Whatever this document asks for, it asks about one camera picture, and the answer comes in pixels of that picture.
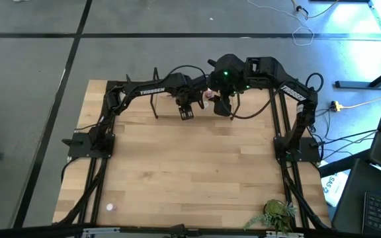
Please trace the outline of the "wooden shelf black metal legs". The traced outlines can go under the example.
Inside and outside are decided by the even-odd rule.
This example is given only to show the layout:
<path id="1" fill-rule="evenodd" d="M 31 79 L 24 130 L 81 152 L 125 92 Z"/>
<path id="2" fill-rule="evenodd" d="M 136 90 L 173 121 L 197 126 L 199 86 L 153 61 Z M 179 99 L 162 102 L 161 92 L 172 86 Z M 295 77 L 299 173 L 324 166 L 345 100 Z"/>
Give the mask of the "wooden shelf black metal legs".
<path id="1" fill-rule="evenodd" d="M 172 69 L 163 79 L 158 78 L 158 71 L 154 69 L 153 79 L 157 81 L 157 85 L 155 86 L 156 92 L 155 94 L 150 96 L 150 104 L 155 116 L 163 115 L 168 116 L 172 115 L 175 111 L 179 113 L 179 107 L 176 102 L 174 96 L 177 93 L 177 89 L 183 85 L 183 82 L 180 79 L 180 73 L 178 70 L 180 67 L 176 67 Z M 207 86 L 209 84 L 209 75 L 202 73 L 207 78 Z M 204 98 L 204 93 L 202 95 L 203 102 L 208 101 L 209 107 L 212 106 L 212 114 L 214 113 L 214 102 L 211 99 Z M 192 106 L 192 111 L 195 108 L 201 109 L 201 115 L 209 116 L 210 113 L 207 110 L 202 110 L 203 106 L 199 106 L 197 102 L 193 102 L 190 104 Z"/>

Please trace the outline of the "black floor stand base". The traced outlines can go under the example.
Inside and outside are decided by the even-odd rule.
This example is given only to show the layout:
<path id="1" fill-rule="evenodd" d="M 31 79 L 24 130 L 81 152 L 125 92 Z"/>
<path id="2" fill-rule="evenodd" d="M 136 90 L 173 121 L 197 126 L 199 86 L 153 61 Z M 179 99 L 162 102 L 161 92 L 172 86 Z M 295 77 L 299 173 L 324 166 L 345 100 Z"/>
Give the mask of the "black floor stand base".
<path id="1" fill-rule="evenodd" d="M 371 82 L 365 81 L 336 81 L 335 87 L 340 89 L 376 89 L 381 90 L 381 76 Z"/>

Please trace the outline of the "green potted plant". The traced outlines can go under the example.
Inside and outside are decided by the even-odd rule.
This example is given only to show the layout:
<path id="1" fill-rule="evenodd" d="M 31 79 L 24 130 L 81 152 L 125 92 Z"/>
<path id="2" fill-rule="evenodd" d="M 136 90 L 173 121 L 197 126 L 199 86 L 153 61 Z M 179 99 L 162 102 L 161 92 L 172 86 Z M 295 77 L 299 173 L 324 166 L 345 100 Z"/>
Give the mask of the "green potted plant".
<path id="1" fill-rule="evenodd" d="M 263 207 L 263 212 L 253 216 L 244 226 L 247 230 L 255 224 L 263 227 L 273 228 L 275 233 L 279 232 L 288 235 L 292 231 L 291 221 L 295 217 L 293 203 L 285 204 L 279 200 L 268 200 Z"/>

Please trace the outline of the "black desk leg bar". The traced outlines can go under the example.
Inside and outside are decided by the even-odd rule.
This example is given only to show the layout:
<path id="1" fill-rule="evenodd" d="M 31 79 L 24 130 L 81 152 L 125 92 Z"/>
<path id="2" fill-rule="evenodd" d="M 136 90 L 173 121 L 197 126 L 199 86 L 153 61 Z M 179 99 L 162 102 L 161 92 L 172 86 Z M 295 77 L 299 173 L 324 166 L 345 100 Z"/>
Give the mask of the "black desk leg bar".
<path id="1" fill-rule="evenodd" d="M 339 173 L 341 171 L 346 171 L 348 169 L 351 169 L 357 159 L 361 159 L 362 161 L 369 161 L 370 149 L 366 149 L 354 155 L 350 155 L 346 158 L 321 166 L 319 168 L 320 177 L 321 178 L 328 177 L 336 173 Z"/>

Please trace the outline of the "white printed paper sheet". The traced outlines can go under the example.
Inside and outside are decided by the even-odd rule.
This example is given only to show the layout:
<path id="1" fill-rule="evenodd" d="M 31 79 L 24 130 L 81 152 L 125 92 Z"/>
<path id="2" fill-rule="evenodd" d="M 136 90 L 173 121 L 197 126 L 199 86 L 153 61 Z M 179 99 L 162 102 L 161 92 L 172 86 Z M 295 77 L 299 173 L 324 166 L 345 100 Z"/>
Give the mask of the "white printed paper sheet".
<path id="1" fill-rule="evenodd" d="M 338 205 L 348 177 L 349 170 L 321 178 L 321 185 L 327 204 L 332 207 Z"/>

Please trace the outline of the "black side desk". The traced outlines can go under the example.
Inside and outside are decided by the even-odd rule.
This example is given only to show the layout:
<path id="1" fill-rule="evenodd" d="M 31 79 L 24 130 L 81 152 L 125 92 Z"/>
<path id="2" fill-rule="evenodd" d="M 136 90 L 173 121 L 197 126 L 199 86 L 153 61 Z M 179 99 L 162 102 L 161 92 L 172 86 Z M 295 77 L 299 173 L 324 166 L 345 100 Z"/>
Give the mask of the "black side desk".
<path id="1" fill-rule="evenodd" d="M 381 238 L 362 234 L 366 192 L 381 194 L 381 170 L 359 159 L 351 169 L 332 226 L 340 232 L 354 233 L 363 238 Z"/>

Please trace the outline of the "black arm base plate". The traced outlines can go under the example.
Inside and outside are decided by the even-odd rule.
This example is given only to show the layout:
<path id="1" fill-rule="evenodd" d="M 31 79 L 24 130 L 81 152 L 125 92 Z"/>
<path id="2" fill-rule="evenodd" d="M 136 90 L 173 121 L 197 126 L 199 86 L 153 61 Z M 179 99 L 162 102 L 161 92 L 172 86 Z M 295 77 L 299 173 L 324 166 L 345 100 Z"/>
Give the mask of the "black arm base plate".
<path id="1" fill-rule="evenodd" d="M 299 142 L 286 141 L 284 137 L 273 139 L 275 157 L 286 162 L 320 162 L 321 155 L 313 138 L 300 138 Z"/>
<path id="2" fill-rule="evenodd" d="M 71 139 L 62 140 L 68 147 L 69 157 L 111 158 L 115 135 L 106 134 L 100 149 L 93 149 L 88 133 L 74 133 Z"/>

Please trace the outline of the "black aluminium rail frame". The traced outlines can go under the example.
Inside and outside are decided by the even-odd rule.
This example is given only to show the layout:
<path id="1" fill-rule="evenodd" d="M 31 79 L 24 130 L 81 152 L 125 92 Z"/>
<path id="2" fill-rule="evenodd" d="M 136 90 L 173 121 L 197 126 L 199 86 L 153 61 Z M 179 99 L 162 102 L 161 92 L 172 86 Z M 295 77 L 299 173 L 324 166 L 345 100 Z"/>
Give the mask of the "black aluminium rail frame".
<path id="1" fill-rule="evenodd" d="M 268 91 L 247 91 L 239 113 L 268 99 Z M 134 99 L 116 119 L 101 199 L 88 203 L 99 225 L 241 229 L 268 200 L 284 201 L 270 108 L 248 120 L 195 108 L 184 121 L 177 111 L 155 116 L 149 100 Z"/>

